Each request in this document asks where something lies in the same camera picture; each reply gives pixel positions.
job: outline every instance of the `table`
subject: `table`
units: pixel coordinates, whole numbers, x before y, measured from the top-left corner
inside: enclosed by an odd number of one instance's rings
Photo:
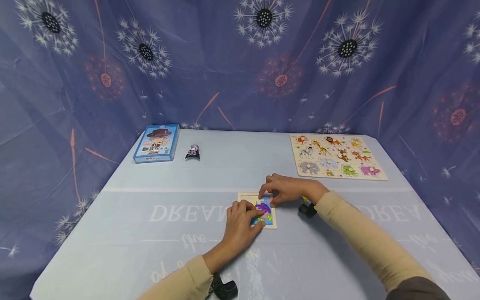
[[[385,228],[452,299],[480,299],[480,279],[379,143],[362,136],[389,181],[322,179]],[[201,161],[184,159],[191,144]],[[273,172],[297,177],[287,133],[180,131],[172,162],[135,164],[135,144],[36,281],[33,300],[135,299],[223,236],[225,209]],[[223,272],[239,300],[383,299],[383,286],[301,203],[276,210]]]

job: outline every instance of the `small jigsaw puzzle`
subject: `small jigsaw puzzle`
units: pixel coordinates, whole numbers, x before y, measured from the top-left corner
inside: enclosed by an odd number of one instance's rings
[[[290,141],[300,176],[388,180],[361,137],[291,134]]]
[[[263,215],[252,219],[252,222],[250,224],[251,226],[257,224],[258,222],[264,221],[264,229],[276,229],[275,209],[273,207],[270,207],[272,195],[265,194],[261,199],[258,199],[258,193],[239,192],[237,201],[241,201],[242,199],[252,203],[257,208],[257,210],[261,210],[264,212]]]

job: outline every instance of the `cartoon boy on box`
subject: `cartoon boy on box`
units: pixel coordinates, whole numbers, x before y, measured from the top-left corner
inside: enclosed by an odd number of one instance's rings
[[[162,128],[155,129],[151,133],[147,134],[147,136],[153,143],[152,147],[158,150],[160,146],[165,146],[168,142],[170,142],[170,139],[167,139],[170,134],[172,134],[170,131],[168,131],[166,128]]]

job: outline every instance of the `curtain backdrop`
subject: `curtain backdrop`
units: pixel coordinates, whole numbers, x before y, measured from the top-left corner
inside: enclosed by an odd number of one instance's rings
[[[166,122],[375,137],[480,272],[480,2],[0,4],[0,298]]]

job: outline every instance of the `card game box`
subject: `card game box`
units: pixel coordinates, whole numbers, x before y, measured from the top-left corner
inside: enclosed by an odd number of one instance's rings
[[[172,161],[177,148],[178,124],[149,125],[133,155],[135,163]]]

